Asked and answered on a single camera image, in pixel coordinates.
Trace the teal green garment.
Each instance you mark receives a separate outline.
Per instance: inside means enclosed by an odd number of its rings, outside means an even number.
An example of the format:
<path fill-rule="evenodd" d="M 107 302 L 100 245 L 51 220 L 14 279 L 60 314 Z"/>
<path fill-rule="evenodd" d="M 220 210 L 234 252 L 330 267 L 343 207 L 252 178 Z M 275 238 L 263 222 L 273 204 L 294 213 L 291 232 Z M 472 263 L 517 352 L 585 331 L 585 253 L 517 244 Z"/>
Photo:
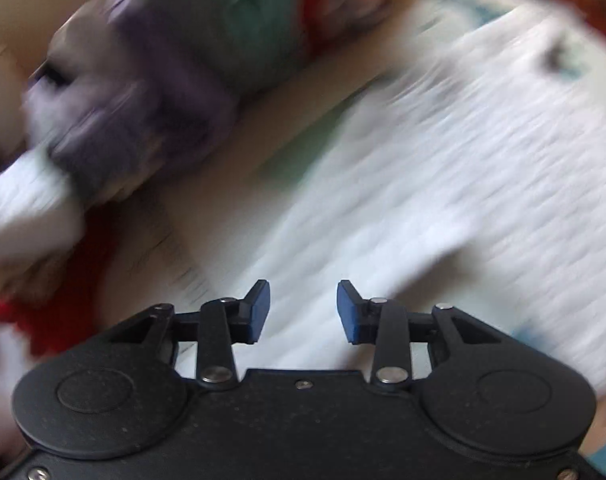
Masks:
<path fill-rule="evenodd" d="M 302 0 L 197 0 L 214 27 L 203 48 L 239 94 L 275 86 L 303 65 Z"/>

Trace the pink garment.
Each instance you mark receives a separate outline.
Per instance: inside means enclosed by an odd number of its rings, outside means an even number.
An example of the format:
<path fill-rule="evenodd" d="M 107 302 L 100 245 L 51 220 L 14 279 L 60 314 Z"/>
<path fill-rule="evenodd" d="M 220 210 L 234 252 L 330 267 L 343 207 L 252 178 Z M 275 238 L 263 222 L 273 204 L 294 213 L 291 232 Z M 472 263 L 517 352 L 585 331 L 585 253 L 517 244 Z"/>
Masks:
<path fill-rule="evenodd" d="M 392 0 L 326 0 L 321 22 L 330 38 L 375 26 L 388 14 Z"/>

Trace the dark red garment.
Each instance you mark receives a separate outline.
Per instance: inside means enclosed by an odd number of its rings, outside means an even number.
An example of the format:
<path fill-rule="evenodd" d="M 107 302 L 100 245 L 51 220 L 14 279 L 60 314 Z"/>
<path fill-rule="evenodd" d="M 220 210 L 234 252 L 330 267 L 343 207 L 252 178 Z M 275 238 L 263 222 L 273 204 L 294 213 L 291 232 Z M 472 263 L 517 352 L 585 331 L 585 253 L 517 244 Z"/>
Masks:
<path fill-rule="evenodd" d="M 0 266 L 0 324 L 25 336 L 36 358 L 98 334 L 102 291 L 124 232 L 122 205 L 94 207 L 82 240 L 68 254 L 22 270 Z"/>

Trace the red garment in pile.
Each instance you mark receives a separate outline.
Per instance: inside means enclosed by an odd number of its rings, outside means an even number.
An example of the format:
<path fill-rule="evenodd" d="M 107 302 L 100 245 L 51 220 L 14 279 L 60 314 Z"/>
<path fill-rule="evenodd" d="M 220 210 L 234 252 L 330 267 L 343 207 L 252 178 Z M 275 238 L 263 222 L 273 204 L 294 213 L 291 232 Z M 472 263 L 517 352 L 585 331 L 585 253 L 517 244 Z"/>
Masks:
<path fill-rule="evenodd" d="M 330 3 L 331 0 L 301 0 L 300 28 L 309 60 L 327 52 L 339 35 L 337 25 L 332 23 Z"/>

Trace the white quilted baby garment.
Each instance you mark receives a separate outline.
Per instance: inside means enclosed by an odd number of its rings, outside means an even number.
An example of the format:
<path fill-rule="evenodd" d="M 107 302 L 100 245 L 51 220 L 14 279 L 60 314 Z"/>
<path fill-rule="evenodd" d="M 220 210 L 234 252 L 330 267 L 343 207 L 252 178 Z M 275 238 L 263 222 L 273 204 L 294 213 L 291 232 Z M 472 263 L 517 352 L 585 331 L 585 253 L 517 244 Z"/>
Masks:
<path fill-rule="evenodd" d="M 169 193 L 183 308 L 273 288 L 243 365 L 333 367 L 335 286 L 395 295 L 454 259 L 470 311 L 525 330 L 606 392 L 606 41 L 519 8 L 469 32 L 412 21 L 241 116 Z"/>

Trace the purple garment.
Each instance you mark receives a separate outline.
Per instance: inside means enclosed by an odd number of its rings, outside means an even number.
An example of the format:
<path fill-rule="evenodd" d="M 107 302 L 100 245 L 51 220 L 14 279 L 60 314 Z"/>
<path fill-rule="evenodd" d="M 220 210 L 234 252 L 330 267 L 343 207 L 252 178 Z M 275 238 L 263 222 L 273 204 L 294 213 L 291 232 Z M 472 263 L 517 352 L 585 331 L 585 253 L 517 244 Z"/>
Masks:
<path fill-rule="evenodd" d="M 151 0 L 85 2 L 23 96 L 29 145 L 87 204 L 195 168 L 233 129 L 237 104 Z"/>

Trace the white folded garment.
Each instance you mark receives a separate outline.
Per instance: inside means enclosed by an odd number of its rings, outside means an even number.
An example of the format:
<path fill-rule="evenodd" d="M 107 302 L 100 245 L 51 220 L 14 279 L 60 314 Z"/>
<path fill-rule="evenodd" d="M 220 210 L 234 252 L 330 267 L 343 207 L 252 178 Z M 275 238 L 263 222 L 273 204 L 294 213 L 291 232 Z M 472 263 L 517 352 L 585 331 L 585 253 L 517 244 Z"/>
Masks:
<path fill-rule="evenodd" d="M 73 247 L 84 207 L 71 177 L 40 148 L 0 174 L 0 259 L 41 258 Z"/>

